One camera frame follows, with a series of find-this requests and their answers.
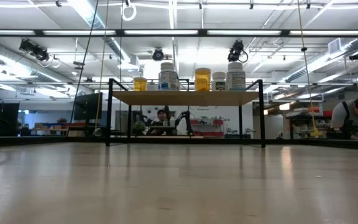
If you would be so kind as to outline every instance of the man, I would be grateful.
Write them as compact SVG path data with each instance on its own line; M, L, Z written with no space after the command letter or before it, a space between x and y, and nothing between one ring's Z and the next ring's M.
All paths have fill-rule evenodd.
M151 123L151 126L163 126L163 122L168 119L168 114L167 112L165 112L165 110L158 110L157 111L157 117L158 117L158 121L153 121L153 123ZM146 135L155 135L155 136L160 136L164 133L164 129L156 129L156 128L150 128Z
M340 129L345 139L358 140L358 99L338 104L331 121L331 128Z

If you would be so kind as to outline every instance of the yellow bottle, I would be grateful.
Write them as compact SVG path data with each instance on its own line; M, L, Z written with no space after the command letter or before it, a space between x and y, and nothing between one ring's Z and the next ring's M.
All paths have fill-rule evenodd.
M195 79L196 91L209 91L211 86L211 69L209 68L197 68Z
M134 78L135 91L146 91L147 90L147 79L142 77Z

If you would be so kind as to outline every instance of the black strap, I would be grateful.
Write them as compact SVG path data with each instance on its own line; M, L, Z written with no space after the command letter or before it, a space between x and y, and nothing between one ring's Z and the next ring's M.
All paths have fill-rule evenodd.
M346 122L349 120L349 118L350 118L351 116L350 116L350 112L349 112L349 107L347 107L347 103L346 103L345 101L343 101L343 102L342 102L342 105L343 105L343 107L344 107L345 110L346 110L346 117L345 117L345 120L344 120L344 122L343 122L343 124L345 125Z

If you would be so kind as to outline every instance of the black metal frame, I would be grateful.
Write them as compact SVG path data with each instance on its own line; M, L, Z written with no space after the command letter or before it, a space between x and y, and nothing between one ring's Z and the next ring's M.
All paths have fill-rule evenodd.
M186 80L188 83L188 88L190 85L189 79L180 79L180 80ZM110 78L109 79L109 95L108 95L108 107L107 107L107 124L106 124L106 139L105 143L106 146L110 146L110 142L112 140L114 142L125 142L125 143L132 143L132 142L150 142L150 139L152 139L154 142L156 139L160 141L159 138L150 138L150 139L142 139L142 138L131 138L131 124L132 124L132 105L128 105L128 124L127 124L127 137L125 138L112 138L111 137L111 113L112 113L112 91L113 91L113 84L119 85L123 90L128 91L127 88L122 86L117 80ZM264 116L264 88L263 88L263 81L257 80L253 82L251 85L249 85L246 88L246 91L251 89L253 86L258 85L259 87L259 118L260 118L260 139L257 140L257 142L260 143L261 148L266 147L266 138L265 138L265 116ZM179 142L188 142L193 144L214 144L214 142L226 142L226 144L254 144L255 141L250 140L256 140L256 139L243 139L243 132L242 132L242 106L239 106L239 139L195 139L189 138L187 139L179 139L177 141Z
M90 31L89 29L0 29L1 31L20 31L20 30L29 30L33 31L34 34L24 35L24 34L0 34L0 37L89 37L89 34L50 34L45 35L45 31ZM301 37L300 34L297 35L290 35L291 31L300 31L298 29L175 29L175 30L196 30L197 33L194 34L157 34L150 33L150 34L126 34L125 31L136 31L136 30L147 30L147 31L160 31L160 30L170 30L170 29L108 29L107 32L115 32L115 34L106 34L106 37ZM240 34L209 34L208 31L215 31L215 30L228 30L228 31L247 31L246 33ZM280 31L279 34L263 34L263 32L268 31ZM355 31L349 29L305 29L304 32L307 31ZM328 38L328 37L358 37L358 34L354 35L341 35L341 34L329 34L329 35L317 35L317 34L307 34L304 35L305 37L314 37L314 38ZM92 34L92 37L105 37L104 34Z

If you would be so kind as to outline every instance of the wooden floor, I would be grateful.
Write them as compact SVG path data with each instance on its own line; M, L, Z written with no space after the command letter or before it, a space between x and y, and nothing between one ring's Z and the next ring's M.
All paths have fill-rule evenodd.
M358 223L358 151L1 147L0 223Z

